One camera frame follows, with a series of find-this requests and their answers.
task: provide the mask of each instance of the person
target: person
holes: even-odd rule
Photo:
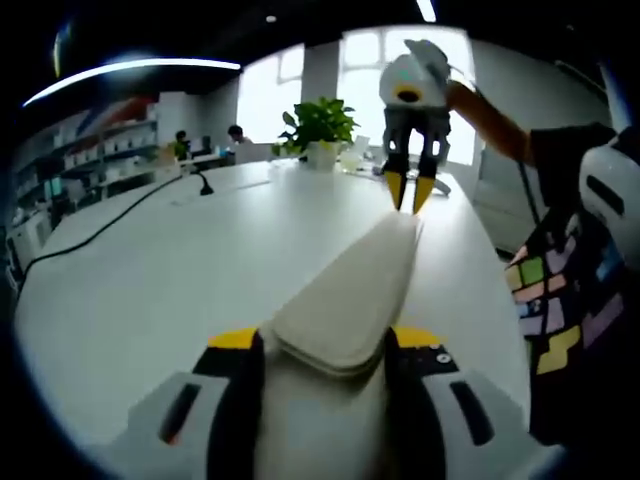
[[[229,130],[227,130],[227,133],[229,134],[229,136],[231,137],[231,140],[235,144],[240,145],[240,144],[253,143],[249,139],[249,137],[244,136],[244,131],[242,130],[242,127],[240,125],[231,125],[229,127]]]
[[[173,146],[173,152],[178,160],[186,160],[189,155],[189,141],[187,140],[187,132],[180,130],[176,132],[176,142]]]
[[[613,449],[610,435],[635,410],[622,372],[637,365],[639,282],[583,208],[579,174],[585,153],[616,132],[601,124],[527,132],[458,82],[446,97],[489,145],[537,169],[549,207],[506,269],[531,367],[531,433],[579,450],[597,439],[599,454]]]

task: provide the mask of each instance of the window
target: window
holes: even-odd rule
[[[370,138],[371,145],[382,145],[384,103],[378,87],[384,67],[398,56],[409,53],[404,40],[427,39],[447,55],[451,77],[469,85],[475,81],[473,57],[467,35],[457,29],[436,26],[393,27],[359,30],[346,33],[340,46],[338,97],[355,109],[354,118],[360,127],[355,135]],[[451,112],[451,133],[447,137],[451,148],[449,161],[471,165],[475,142],[474,129],[455,112]],[[413,132],[409,151],[419,155],[422,136]]]
[[[237,122],[255,143],[282,133],[282,112],[300,103],[304,47],[298,45],[249,65],[240,77]]]

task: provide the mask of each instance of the black cable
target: black cable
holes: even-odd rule
[[[538,214],[538,209],[536,208],[536,201],[533,198],[533,192],[531,191],[531,184],[529,183],[529,175],[527,175],[527,170],[525,169],[524,162],[522,160],[518,160],[518,170],[520,171],[520,177],[522,178],[522,186],[524,187],[524,193],[527,196],[527,202],[529,203],[529,209],[531,210],[531,216],[533,217],[533,221],[536,224],[536,227],[540,225],[540,215]]]
[[[104,225],[102,228],[100,228],[97,232],[95,232],[93,235],[91,235],[89,238],[87,238],[86,240],[83,240],[82,242],[73,245],[71,247],[68,248],[63,248],[62,250],[58,250],[57,252],[53,252],[53,253],[48,253],[46,255],[42,255],[41,257],[37,257],[34,258],[33,260],[31,260],[31,262],[29,262],[29,265],[27,265],[27,268],[24,271],[24,275],[22,276],[22,283],[20,284],[20,288],[18,289],[18,294],[16,295],[16,300],[15,300],[15,306],[18,306],[18,302],[20,300],[20,295],[22,294],[22,289],[24,288],[25,283],[27,282],[27,275],[29,273],[29,271],[33,268],[33,266],[36,263],[39,263],[43,260],[47,260],[49,258],[54,258],[54,257],[59,257],[61,255],[66,255],[68,253],[74,252],[76,250],[79,250],[82,247],[85,247],[87,245],[89,245],[92,241],[94,241],[96,239],[96,237],[98,237],[98,235],[100,235],[102,232],[104,232],[107,228],[111,227],[113,224],[115,224],[118,220],[120,220],[122,217],[124,217],[127,213],[129,213],[131,210],[133,210],[135,207],[137,207],[138,205],[140,205],[142,202],[144,202],[147,198],[149,198],[151,195],[153,195],[154,193],[158,192],[159,190],[162,190],[164,187],[171,185],[174,182],[177,182],[178,180],[182,179],[184,177],[179,176],[176,178],[172,178],[171,180],[169,180],[168,182],[163,183],[162,185],[157,186],[156,188],[154,188],[153,190],[145,193],[142,197],[140,197],[138,200],[136,200],[135,202],[133,202],[131,205],[129,205],[129,207],[127,207],[122,213],[120,213],[117,217],[115,217],[113,220],[111,220],[109,223],[107,223],[106,225]]]
[[[209,185],[209,182],[207,181],[207,179],[205,178],[204,175],[202,175],[201,172],[195,172],[193,175],[198,175],[201,179],[202,179],[202,190],[200,190],[200,195],[211,195],[213,193],[213,188],[211,188],[211,185]]]

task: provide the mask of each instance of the white flower pot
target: white flower pot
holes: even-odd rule
[[[338,159],[340,143],[311,142],[307,147],[307,161],[316,170],[332,171]]]

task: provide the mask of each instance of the black cloth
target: black cloth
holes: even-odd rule
[[[578,179],[587,150],[614,135],[598,124],[531,133],[549,212],[507,268],[530,352],[531,432],[602,459],[632,441],[619,432],[637,418],[640,290],[607,230],[581,209]]]

